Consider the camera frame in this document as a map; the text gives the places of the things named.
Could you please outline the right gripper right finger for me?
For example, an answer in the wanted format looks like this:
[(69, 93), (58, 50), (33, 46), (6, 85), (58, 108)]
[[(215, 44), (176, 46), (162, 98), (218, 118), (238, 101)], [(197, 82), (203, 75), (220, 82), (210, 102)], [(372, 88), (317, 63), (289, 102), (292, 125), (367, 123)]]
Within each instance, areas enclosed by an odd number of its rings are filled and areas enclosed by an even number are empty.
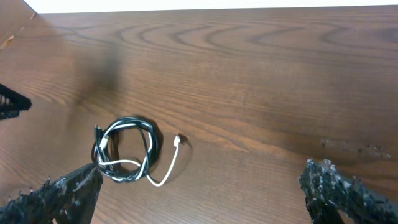
[(330, 160), (307, 160), (298, 178), (312, 223), (343, 223), (343, 212), (355, 223), (397, 224), (397, 202), (367, 188), (357, 177), (341, 175)]

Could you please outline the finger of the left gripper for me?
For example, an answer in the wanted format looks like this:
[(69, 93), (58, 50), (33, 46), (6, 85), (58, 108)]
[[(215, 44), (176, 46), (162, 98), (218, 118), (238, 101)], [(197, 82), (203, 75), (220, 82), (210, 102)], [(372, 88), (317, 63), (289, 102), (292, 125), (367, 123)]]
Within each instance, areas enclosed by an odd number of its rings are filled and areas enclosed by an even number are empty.
[(1, 85), (1, 120), (16, 118), (21, 111), (27, 111), (31, 106), (29, 98)]

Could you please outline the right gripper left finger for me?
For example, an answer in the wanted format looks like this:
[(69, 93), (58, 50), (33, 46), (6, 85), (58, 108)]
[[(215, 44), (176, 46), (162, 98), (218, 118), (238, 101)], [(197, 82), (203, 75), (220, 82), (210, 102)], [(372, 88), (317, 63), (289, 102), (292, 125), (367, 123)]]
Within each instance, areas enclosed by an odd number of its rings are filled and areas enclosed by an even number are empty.
[(90, 223), (103, 184), (93, 163), (41, 188), (10, 199), (1, 207), (1, 223)]

